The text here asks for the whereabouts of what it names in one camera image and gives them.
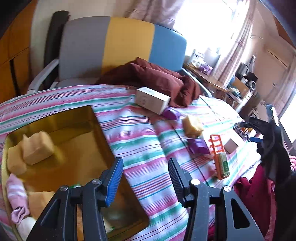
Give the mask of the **yellow sponge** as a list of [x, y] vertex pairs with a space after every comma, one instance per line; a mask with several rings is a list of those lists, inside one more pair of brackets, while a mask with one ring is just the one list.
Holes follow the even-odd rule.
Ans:
[[199, 119], [192, 115], [187, 115], [182, 119], [182, 126], [185, 132], [185, 135], [189, 138], [199, 137], [204, 130], [203, 124]]
[[28, 192], [28, 204], [31, 217], [38, 219], [54, 194], [55, 192], [53, 191]]

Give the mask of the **pale blue yellow sock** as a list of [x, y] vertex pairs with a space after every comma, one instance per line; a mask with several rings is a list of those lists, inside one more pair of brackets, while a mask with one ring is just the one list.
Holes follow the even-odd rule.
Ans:
[[23, 241], [26, 241], [30, 232], [32, 231], [36, 220], [33, 217], [24, 218], [19, 225], [16, 226], [18, 233]]

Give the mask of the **small white box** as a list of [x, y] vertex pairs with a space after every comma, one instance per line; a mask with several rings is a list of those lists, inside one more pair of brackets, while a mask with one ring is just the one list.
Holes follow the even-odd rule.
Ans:
[[224, 149], [226, 150], [226, 152], [228, 154], [233, 153], [237, 148], [238, 148], [238, 144], [232, 139], [230, 138], [225, 144], [224, 144]]

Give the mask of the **pink striped towel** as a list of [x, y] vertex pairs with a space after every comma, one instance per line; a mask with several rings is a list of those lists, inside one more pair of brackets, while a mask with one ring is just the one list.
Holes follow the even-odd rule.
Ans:
[[6, 192], [12, 208], [11, 221], [19, 225], [30, 214], [30, 210], [23, 182], [13, 173], [6, 182]]

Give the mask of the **green tea box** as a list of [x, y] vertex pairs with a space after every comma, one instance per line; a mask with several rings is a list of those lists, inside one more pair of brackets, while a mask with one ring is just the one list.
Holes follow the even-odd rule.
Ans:
[[217, 175], [218, 179], [222, 180], [227, 178], [230, 175], [228, 161], [227, 161], [227, 155], [225, 152], [220, 152], [217, 154]]

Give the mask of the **orange plastic rack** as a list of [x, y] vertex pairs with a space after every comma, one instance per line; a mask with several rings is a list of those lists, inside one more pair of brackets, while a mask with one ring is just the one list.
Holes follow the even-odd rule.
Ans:
[[216, 173], [219, 180], [223, 180], [230, 175], [227, 155], [220, 135], [210, 135], [211, 154], [214, 157]]

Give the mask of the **yellow sponge block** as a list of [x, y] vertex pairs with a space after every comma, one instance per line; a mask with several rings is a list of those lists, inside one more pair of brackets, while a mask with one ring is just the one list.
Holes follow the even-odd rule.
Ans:
[[9, 148], [6, 164], [8, 170], [15, 175], [22, 175], [27, 171], [27, 165], [23, 160], [22, 147], [20, 145]]
[[28, 165], [34, 165], [50, 157], [54, 153], [54, 143], [48, 133], [40, 131], [30, 137], [23, 135], [23, 160]]

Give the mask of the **purple sachet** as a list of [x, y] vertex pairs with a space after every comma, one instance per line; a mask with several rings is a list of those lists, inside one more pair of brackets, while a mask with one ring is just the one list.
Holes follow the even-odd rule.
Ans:
[[181, 114], [177, 110], [168, 106], [162, 112], [162, 116], [167, 118], [168, 120], [178, 121]]
[[200, 138], [189, 138], [188, 147], [193, 154], [210, 154], [206, 142]]

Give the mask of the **cream tea box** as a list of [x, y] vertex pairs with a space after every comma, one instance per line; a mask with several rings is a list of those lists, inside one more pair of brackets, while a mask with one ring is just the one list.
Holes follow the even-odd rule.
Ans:
[[170, 97], [147, 87], [136, 90], [135, 103], [156, 114], [162, 114], [170, 102]]

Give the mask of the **striped tablecloth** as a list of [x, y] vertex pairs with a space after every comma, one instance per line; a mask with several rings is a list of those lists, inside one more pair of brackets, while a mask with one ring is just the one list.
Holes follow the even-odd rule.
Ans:
[[243, 142], [228, 156], [230, 176], [216, 178], [213, 161], [195, 157], [186, 147], [181, 123], [170, 121], [135, 104], [134, 87], [81, 85], [23, 95], [1, 104], [1, 140], [26, 124], [51, 114], [89, 105], [124, 173], [147, 213], [149, 226], [134, 240], [182, 240], [188, 211], [177, 201], [168, 173], [174, 157], [192, 177], [212, 187], [233, 185], [252, 177], [259, 164], [254, 143]]

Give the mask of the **wooden side desk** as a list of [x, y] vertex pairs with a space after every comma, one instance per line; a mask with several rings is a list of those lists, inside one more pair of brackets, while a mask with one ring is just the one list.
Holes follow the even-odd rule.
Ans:
[[224, 87], [222, 83], [216, 80], [212, 75], [206, 75], [202, 73], [191, 64], [184, 64], [183, 67], [192, 75], [194, 75], [197, 80], [201, 81], [210, 91], [212, 91], [215, 98], [225, 101], [227, 104], [232, 106], [237, 113], [241, 111], [241, 109], [252, 97], [252, 92], [249, 90], [249, 88], [236, 76], [234, 77], [234, 81], [231, 83], [231, 86], [240, 92], [241, 98], [234, 95], [234, 93], [229, 89], [229, 86]]

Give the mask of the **gold tin tray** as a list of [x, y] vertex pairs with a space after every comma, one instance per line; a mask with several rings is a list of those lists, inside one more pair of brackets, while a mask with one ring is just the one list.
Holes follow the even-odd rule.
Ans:
[[[29, 192], [57, 191], [62, 185], [85, 185], [99, 178], [109, 169], [115, 157], [107, 143], [99, 121], [91, 106], [82, 106], [33, 121], [9, 133], [4, 141], [1, 162], [1, 184], [5, 214], [12, 208], [6, 195], [6, 181], [10, 176], [7, 168], [9, 149], [22, 141], [23, 136], [44, 131], [54, 145], [54, 154], [27, 167], [20, 175]], [[121, 178], [114, 202], [102, 211], [112, 231], [109, 240], [126, 240], [149, 226], [149, 217], [140, 205], [125, 177]]]

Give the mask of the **pink patterned curtain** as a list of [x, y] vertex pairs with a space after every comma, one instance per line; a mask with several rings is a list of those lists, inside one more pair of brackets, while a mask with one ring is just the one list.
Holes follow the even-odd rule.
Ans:
[[233, 77], [252, 33], [256, 2], [249, 1], [248, 3], [249, 8], [244, 18], [244, 22], [239, 29], [237, 36], [234, 37], [234, 40], [230, 44], [230, 50], [227, 55], [223, 57], [214, 74], [217, 81], [222, 84], [223, 87], [226, 87], [229, 84], [230, 79]]

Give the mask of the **dark red cloth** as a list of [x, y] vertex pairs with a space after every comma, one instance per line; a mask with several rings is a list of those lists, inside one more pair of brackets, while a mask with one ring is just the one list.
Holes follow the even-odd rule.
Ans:
[[201, 94], [201, 87], [191, 77], [139, 57], [104, 73], [96, 84], [147, 87], [169, 96], [169, 106], [174, 108], [186, 108]]

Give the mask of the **black rolled mat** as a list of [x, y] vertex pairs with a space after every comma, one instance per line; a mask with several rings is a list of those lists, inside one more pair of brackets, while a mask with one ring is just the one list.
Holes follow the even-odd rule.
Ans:
[[46, 37], [44, 51], [44, 68], [54, 59], [59, 58], [63, 28], [69, 20], [69, 11], [56, 11], [53, 13]]

